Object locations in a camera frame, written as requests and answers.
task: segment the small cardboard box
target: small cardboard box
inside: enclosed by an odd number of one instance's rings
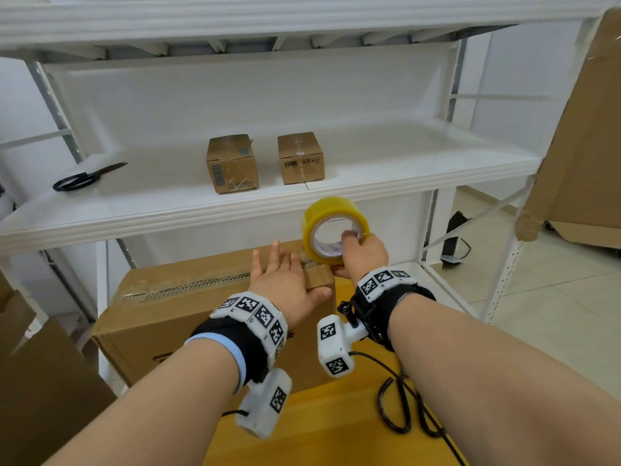
[[[0,466],[39,466],[116,400],[58,321],[23,343],[34,317],[17,291],[0,309]]]
[[[225,135],[209,140],[207,167],[216,193],[259,187],[251,144],[247,134]]]
[[[281,248],[303,251],[302,241],[283,242]],[[269,246],[260,247],[267,264]],[[167,265],[130,270],[113,302],[93,328],[93,339],[128,386],[181,348],[192,330],[227,297],[250,284],[252,249]],[[317,322],[335,313],[334,277],[330,267],[305,264],[306,289],[332,288],[332,297],[293,331],[278,357],[293,381],[293,392],[333,380],[317,358]],[[234,399],[239,404],[243,396]]]
[[[312,132],[279,136],[278,157],[284,184],[325,178],[323,151]]]
[[[621,249],[621,9],[604,15],[516,221],[532,242],[550,221],[570,242]]]

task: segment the yellow table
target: yellow table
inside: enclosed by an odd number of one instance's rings
[[[337,278],[337,301],[349,299],[352,285]],[[396,356],[362,340],[354,350],[368,353],[397,370]],[[422,465],[454,466],[454,456],[440,438],[429,438],[416,421],[412,431],[399,435],[388,429],[376,410],[377,390],[388,373],[361,357],[351,375],[333,383],[292,394],[274,433],[266,441],[253,438],[225,417],[215,433],[204,465]],[[402,421],[397,390],[386,393],[384,406],[395,423]]]

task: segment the forearm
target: forearm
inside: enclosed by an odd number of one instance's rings
[[[621,464],[621,404],[516,338],[411,294],[392,344],[473,465]]]
[[[46,466],[200,465],[238,379],[235,359],[225,347],[193,340],[108,407]]]

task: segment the tape roll core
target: tape roll core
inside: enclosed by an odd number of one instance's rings
[[[352,231],[362,242],[369,235],[369,224],[355,204],[344,197],[324,197],[313,203],[302,218],[302,242],[306,254],[324,265],[343,264],[343,243],[321,242],[315,236],[318,229],[335,219],[347,219]]]

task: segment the left hand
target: left hand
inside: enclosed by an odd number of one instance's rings
[[[253,250],[248,290],[267,297],[283,313],[289,328],[297,326],[319,303],[332,295],[330,288],[315,288],[306,292],[300,256],[280,251],[278,240],[272,243],[265,273],[261,268],[259,251]]]

